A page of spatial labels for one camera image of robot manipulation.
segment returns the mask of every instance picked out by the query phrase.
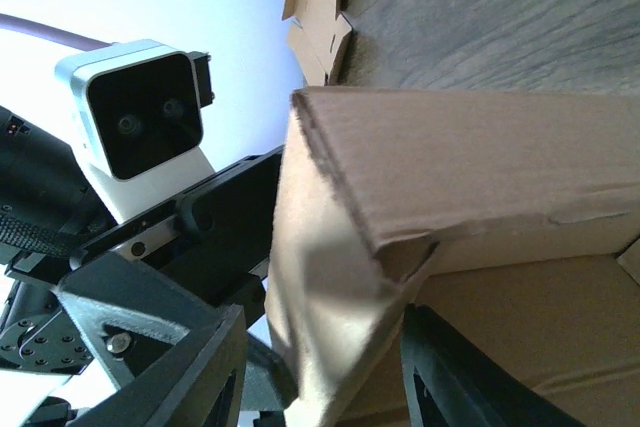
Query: black plastic part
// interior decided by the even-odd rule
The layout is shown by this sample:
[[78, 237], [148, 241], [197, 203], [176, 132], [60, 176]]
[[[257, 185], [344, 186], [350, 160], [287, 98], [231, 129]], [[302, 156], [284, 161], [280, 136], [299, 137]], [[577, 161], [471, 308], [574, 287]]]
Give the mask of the black plastic part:
[[116, 358], [107, 350], [110, 336], [126, 331], [136, 338], [175, 345], [189, 331], [213, 324], [220, 316], [219, 311], [155, 269], [114, 253], [66, 276], [56, 295], [92, 355], [120, 387], [153, 364], [160, 350], [144, 349], [143, 343], [137, 343]]
[[193, 60], [196, 68], [196, 79], [198, 82], [198, 93], [200, 94], [200, 108], [207, 107], [213, 103], [215, 94], [211, 88], [211, 71], [209, 69], [209, 54], [203, 52], [190, 52], [189, 57]]
[[0, 244], [26, 252], [68, 259], [71, 253], [92, 235], [91, 233], [79, 235], [59, 232], [0, 213]]
[[50, 289], [70, 271], [69, 259], [23, 251], [7, 266], [5, 275], [21, 282]]
[[171, 217], [175, 211], [177, 199], [181, 195], [168, 199], [166, 202], [143, 212], [124, 224], [97, 235], [86, 244], [80, 246], [69, 259], [71, 269], [79, 269], [108, 250], [135, 237], [145, 229], [162, 222], [167, 217]]
[[0, 323], [0, 358], [9, 369], [79, 374], [92, 357], [47, 288], [16, 282]]
[[287, 427], [283, 412], [260, 412], [260, 418], [253, 421], [253, 427]]
[[242, 311], [190, 331], [74, 427], [236, 427], [246, 359]]
[[281, 412], [298, 397], [298, 388], [284, 360], [249, 335], [242, 411]]
[[[71, 148], [0, 107], [0, 213], [75, 234], [101, 208]], [[0, 244], [0, 264], [8, 264], [20, 250]]]
[[[282, 150], [239, 164], [178, 202], [178, 227], [196, 244], [162, 273], [209, 303], [269, 256]], [[202, 232], [197, 219], [214, 222]]]
[[[129, 180], [200, 144], [203, 136], [195, 67], [175, 53], [103, 73], [87, 87], [87, 97], [113, 175]], [[164, 104], [181, 102], [178, 122], [163, 116]], [[122, 119], [137, 119], [137, 135], [123, 135]]]
[[407, 307], [401, 351], [413, 427], [584, 427], [429, 307]]
[[77, 412], [64, 399], [47, 397], [24, 424], [25, 427], [65, 427]]
[[244, 274], [231, 288], [218, 295], [213, 305], [241, 305], [247, 327], [255, 324], [264, 315], [266, 292], [262, 279], [257, 275]]

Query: black camera face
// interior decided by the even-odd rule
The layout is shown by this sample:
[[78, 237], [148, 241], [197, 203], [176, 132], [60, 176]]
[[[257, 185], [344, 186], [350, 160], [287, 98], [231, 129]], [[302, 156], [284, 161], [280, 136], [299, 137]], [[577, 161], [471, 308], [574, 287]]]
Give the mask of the black camera face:
[[95, 77], [87, 98], [113, 175], [129, 180], [202, 140], [193, 64], [185, 54]]

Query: brown cardboard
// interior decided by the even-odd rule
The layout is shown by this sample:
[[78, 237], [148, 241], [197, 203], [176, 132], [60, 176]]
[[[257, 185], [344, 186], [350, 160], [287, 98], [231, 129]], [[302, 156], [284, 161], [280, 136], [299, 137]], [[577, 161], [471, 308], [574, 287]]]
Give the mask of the brown cardboard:
[[618, 263], [633, 280], [640, 284], [640, 240], [634, 242], [618, 257]]
[[[640, 418], [640, 286], [612, 257], [437, 275], [416, 302], [586, 425], [626, 427]], [[388, 411], [407, 421], [399, 350], [396, 339], [344, 425], [375, 425]]]
[[[346, 88], [312, 88], [293, 100], [267, 295], [274, 347], [300, 386], [300, 398], [286, 412], [288, 425], [329, 426], [340, 418], [387, 425], [380, 423], [385, 416], [388, 425], [402, 425], [404, 394], [394, 396], [385, 389], [394, 376], [399, 379], [389, 363], [394, 352], [389, 347], [406, 303], [429, 289], [430, 303], [448, 302], [438, 308], [456, 314], [451, 317], [454, 325], [477, 314], [475, 280], [465, 284], [467, 294], [455, 295], [455, 282], [446, 279], [495, 272], [511, 279], [509, 289], [521, 302], [527, 301], [536, 276], [542, 276], [540, 285], [557, 282], [568, 289], [575, 281], [585, 292], [603, 288], [602, 299], [637, 300], [629, 286], [640, 287], [613, 254], [640, 234], [638, 100]], [[565, 270], [554, 261], [561, 258], [585, 260], [568, 261], [571, 268]], [[598, 275], [581, 280], [581, 269], [590, 268]], [[500, 272], [513, 274], [502, 277]], [[620, 292], [616, 282], [624, 284]], [[558, 308], [574, 305], [568, 295], [555, 294]], [[593, 305], [585, 302], [577, 302], [586, 313], [574, 324], [584, 326], [585, 337], [569, 337], [586, 352], [575, 357], [578, 363], [550, 359], [553, 370], [527, 365], [530, 351], [517, 350], [525, 346], [524, 331], [514, 334], [508, 346], [481, 345], [507, 355], [496, 359], [499, 363], [519, 359], [524, 365], [513, 374], [532, 387], [568, 382], [571, 388], [541, 393], [582, 417], [595, 415], [584, 406], [593, 394], [580, 383], [584, 372], [613, 379], [594, 384], [603, 398], [622, 395], [616, 394], [619, 387], [637, 387], [629, 374], [637, 365], [631, 342], [618, 349], [613, 330], [601, 332], [598, 325], [613, 316], [619, 321], [616, 328], [628, 329], [618, 330], [620, 335], [640, 338], [638, 324], [615, 312], [619, 304], [603, 307], [602, 315], [596, 315], [598, 324], [592, 319]], [[472, 320], [465, 332], [472, 340], [473, 329], [502, 332], [508, 309], [492, 310], [490, 302], [485, 304], [482, 321]], [[552, 304], [544, 299], [536, 305]], [[535, 325], [548, 321], [543, 314], [531, 314], [538, 319]], [[586, 340], [587, 334], [595, 335], [593, 329], [602, 336], [595, 347]], [[538, 335], [542, 346], [547, 342], [542, 334], [532, 335]], [[552, 337], [548, 342], [560, 341]], [[605, 348], [611, 348], [610, 355], [603, 356]], [[624, 371], [619, 381], [612, 374], [617, 372], [613, 357]], [[379, 368], [386, 371], [365, 384], [381, 359]], [[351, 404], [363, 385], [386, 394], [376, 397], [369, 387], [368, 395]], [[364, 418], [376, 403], [382, 416]], [[599, 418], [593, 418], [594, 425], [602, 425]]]
[[352, 32], [340, 11], [340, 0], [285, 0], [282, 19], [294, 16], [288, 43], [307, 82], [335, 83]]

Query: cable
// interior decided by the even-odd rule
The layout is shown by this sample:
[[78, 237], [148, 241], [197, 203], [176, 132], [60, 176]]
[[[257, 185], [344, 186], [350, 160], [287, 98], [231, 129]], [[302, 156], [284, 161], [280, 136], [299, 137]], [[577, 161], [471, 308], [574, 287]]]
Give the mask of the cable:
[[56, 29], [49, 25], [40, 24], [38, 22], [6, 14], [0, 14], [0, 29], [38, 37], [39, 39], [48, 40], [50, 42], [55, 42], [56, 44], [66, 45], [67, 47], [73, 47], [74, 49], [83, 51], [101, 49], [111, 45], [107, 42], [91, 39], [72, 32], [67, 32], [66, 30]]

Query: white wall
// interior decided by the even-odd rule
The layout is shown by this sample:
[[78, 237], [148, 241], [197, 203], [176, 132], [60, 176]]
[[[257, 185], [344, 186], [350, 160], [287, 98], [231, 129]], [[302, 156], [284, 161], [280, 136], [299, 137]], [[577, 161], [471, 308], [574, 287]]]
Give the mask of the white wall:
[[[220, 169], [245, 155], [268, 151], [284, 140], [289, 95], [302, 85], [302, 74], [285, 43], [287, 24], [280, 20], [282, 2], [0, 0], [0, 12], [104, 41], [152, 38], [186, 51], [210, 52], [216, 101], [203, 111], [202, 148], [214, 168]], [[67, 116], [53, 79], [53, 67], [74, 52], [0, 31], [0, 105], [62, 139], [68, 138]], [[5, 392], [0, 398], [3, 427], [17, 425], [19, 401], [25, 399], [26, 385], [33, 391], [36, 382], [30, 376], [9, 379], [8, 374], [0, 375]], [[94, 404], [109, 392], [103, 374], [95, 372], [94, 379], [72, 389], [77, 407]], [[45, 384], [39, 383], [44, 390]], [[85, 397], [79, 399], [78, 391], [83, 390]]]

